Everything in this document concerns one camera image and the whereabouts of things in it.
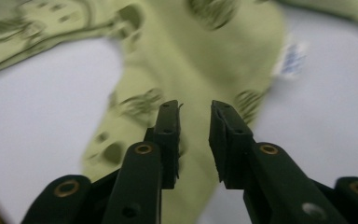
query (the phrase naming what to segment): printed pattern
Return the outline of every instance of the printed pattern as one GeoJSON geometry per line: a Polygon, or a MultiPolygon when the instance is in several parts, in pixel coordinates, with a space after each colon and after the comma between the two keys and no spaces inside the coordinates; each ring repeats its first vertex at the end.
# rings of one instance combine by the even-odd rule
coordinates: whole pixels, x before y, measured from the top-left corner
{"type": "Polygon", "coordinates": [[[187,0],[190,11],[207,30],[217,30],[234,17],[237,0],[187,0]]]}
{"type": "Polygon", "coordinates": [[[260,106],[264,95],[264,92],[243,91],[235,97],[234,105],[245,123],[250,123],[255,119],[257,108],[260,106]]]}

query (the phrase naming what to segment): fabric tag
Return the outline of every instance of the fabric tag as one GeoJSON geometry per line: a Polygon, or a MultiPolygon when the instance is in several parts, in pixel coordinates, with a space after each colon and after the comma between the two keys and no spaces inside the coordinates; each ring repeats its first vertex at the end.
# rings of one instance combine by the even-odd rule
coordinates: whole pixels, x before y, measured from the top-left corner
{"type": "Polygon", "coordinates": [[[305,64],[309,43],[294,41],[289,35],[282,47],[281,57],[276,63],[272,75],[283,79],[296,79],[301,75],[305,64]]]}

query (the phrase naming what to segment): black plastic part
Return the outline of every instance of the black plastic part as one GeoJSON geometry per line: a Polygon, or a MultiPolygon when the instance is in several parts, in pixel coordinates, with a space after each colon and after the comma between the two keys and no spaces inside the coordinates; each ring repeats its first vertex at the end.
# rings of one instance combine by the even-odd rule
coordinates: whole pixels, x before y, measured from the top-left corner
{"type": "Polygon", "coordinates": [[[271,207],[269,223],[347,223],[281,147],[256,143],[249,162],[271,207]]]}
{"type": "Polygon", "coordinates": [[[160,171],[158,145],[141,142],[130,146],[110,195],[102,223],[159,223],[160,171]]]}
{"type": "Polygon", "coordinates": [[[237,111],[223,102],[212,102],[209,144],[220,181],[227,189],[243,189],[249,172],[246,151],[255,142],[253,133],[237,111]]]}
{"type": "Polygon", "coordinates": [[[88,199],[89,208],[87,213],[89,215],[87,223],[102,222],[103,214],[109,202],[109,197],[112,192],[112,189],[116,184],[119,171],[120,170],[116,170],[110,175],[106,175],[103,178],[92,183],[92,190],[89,194],[88,199]]]}
{"type": "Polygon", "coordinates": [[[169,101],[159,107],[153,132],[153,142],[161,149],[163,166],[162,188],[173,189],[179,177],[179,135],[180,120],[177,101],[169,101]]]}
{"type": "Polygon", "coordinates": [[[335,192],[342,203],[338,209],[350,223],[358,223],[358,177],[341,177],[335,186],[335,192]]]}
{"type": "Polygon", "coordinates": [[[83,175],[66,175],[51,182],[36,198],[22,223],[84,223],[83,206],[91,190],[83,175]]]}

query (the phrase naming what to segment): white surface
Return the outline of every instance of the white surface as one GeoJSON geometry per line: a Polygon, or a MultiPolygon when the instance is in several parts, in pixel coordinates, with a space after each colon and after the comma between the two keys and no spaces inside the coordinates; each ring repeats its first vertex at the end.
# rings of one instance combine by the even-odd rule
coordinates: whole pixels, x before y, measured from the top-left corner
{"type": "MultiPolygon", "coordinates": [[[[290,31],[310,43],[302,77],[277,80],[256,141],[285,148],[330,187],[358,176],[358,25],[287,8],[290,31]]],[[[117,44],[63,44],[0,72],[0,209],[19,223],[53,179],[80,173],[80,156],[121,74],[117,44]]],[[[242,193],[220,188],[199,224],[249,223],[242,193]]]]}

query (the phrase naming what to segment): light green cloth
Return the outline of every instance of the light green cloth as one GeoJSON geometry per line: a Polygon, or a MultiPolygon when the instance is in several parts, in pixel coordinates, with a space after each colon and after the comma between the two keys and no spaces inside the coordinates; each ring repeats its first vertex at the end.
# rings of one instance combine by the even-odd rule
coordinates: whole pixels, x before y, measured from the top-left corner
{"type": "Polygon", "coordinates": [[[104,0],[0,0],[0,70],[61,42],[87,37],[118,37],[130,48],[140,18],[132,16],[137,15],[133,7],[107,6],[104,0]]]}
{"type": "Polygon", "coordinates": [[[307,7],[358,21],[358,0],[280,0],[289,5],[307,7]]]}

